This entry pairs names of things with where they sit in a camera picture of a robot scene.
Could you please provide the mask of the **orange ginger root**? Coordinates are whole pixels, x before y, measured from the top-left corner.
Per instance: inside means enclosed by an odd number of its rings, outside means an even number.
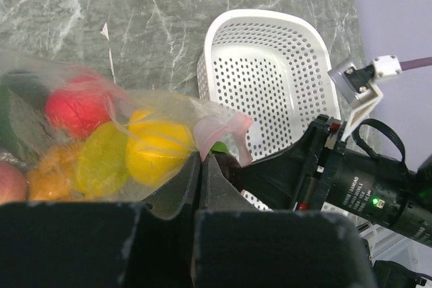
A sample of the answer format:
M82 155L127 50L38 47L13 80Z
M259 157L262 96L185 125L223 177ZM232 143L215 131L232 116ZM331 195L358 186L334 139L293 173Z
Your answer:
M79 200L73 180L81 142L52 146L37 166L27 172L29 201Z

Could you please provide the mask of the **pink peach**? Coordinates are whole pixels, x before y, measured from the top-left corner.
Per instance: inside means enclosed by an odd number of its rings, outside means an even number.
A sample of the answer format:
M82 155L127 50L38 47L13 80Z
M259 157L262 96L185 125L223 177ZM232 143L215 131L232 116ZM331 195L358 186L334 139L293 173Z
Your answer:
M0 172L0 203L26 201L28 184L22 172L3 161Z

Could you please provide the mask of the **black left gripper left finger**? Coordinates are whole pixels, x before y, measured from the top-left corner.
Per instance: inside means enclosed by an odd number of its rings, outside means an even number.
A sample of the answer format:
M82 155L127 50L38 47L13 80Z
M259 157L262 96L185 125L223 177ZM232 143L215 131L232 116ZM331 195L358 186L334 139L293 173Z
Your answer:
M2 287L191 287L201 160L139 202L1 206Z

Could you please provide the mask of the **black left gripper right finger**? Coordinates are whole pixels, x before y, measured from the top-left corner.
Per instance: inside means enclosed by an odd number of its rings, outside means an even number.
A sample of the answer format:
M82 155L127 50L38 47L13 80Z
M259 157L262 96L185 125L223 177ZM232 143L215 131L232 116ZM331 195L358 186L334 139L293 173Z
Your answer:
M202 166L194 217L195 287L375 287L354 225L330 212L263 212Z

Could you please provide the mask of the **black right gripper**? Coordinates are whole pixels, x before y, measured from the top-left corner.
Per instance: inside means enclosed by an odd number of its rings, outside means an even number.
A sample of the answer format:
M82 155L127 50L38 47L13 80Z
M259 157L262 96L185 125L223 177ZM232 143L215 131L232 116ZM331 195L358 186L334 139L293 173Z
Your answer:
M374 151L354 130L362 152L342 140L346 124L319 115L290 147L243 168L245 190L273 210L321 210L325 203L395 227L410 204L405 160Z

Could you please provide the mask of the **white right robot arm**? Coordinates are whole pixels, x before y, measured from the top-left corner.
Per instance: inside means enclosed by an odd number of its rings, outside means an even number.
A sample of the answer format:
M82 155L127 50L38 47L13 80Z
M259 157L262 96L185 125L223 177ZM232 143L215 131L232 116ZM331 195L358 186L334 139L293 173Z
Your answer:
M362 152L348 149L342 140L347 124L319 115L293 145L241 168L239 179L272 210L320 211L331 204L431 246L431 192L420 187L431 166L410 171L403 142L393 129L376 119L365 119L362 125L387 137L401 158L375 152L359 129L352 137Z

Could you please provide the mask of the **yellow lemon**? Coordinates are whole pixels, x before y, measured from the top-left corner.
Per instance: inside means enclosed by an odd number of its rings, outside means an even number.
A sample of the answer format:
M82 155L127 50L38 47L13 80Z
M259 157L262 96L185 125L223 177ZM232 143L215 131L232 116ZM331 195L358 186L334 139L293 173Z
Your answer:
M137 110L130 118L126 167L138 183L157 188L184 166L196 146L187 126L154 119L151 113Z

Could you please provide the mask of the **dark green avocado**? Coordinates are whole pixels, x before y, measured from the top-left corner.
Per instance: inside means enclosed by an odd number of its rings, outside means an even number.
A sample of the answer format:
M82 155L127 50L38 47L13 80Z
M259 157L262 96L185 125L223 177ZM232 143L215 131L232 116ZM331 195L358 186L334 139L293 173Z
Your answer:
M50 91L28 71L1 76L1 147L26 164L35 164L55 141L45 117Z

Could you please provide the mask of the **dark purple mangosteen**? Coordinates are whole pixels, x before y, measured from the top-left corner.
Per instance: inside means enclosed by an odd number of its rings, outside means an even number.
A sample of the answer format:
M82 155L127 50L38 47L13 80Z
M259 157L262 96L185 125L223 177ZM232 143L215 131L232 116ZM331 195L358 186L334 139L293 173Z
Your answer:
M223 142L216 142L211 148L223 176L237 189L242 192L245 188L246 174L240 166L236 157L230 154Z

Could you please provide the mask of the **clear zip top bag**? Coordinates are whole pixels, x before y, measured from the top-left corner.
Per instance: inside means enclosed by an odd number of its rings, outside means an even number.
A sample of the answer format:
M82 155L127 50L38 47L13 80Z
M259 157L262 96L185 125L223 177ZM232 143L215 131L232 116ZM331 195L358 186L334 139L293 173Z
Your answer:
M1 50L1 202L141 200L191 154L252 161L247 115Z

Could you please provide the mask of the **yellow green starfruit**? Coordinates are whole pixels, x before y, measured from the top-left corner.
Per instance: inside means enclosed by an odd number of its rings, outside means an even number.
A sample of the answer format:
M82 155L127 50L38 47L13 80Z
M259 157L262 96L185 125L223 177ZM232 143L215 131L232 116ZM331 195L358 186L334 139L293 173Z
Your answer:
M114 122L100 125L83 143L76 163L75 188L89 198L110 196L128 178L128 137Z

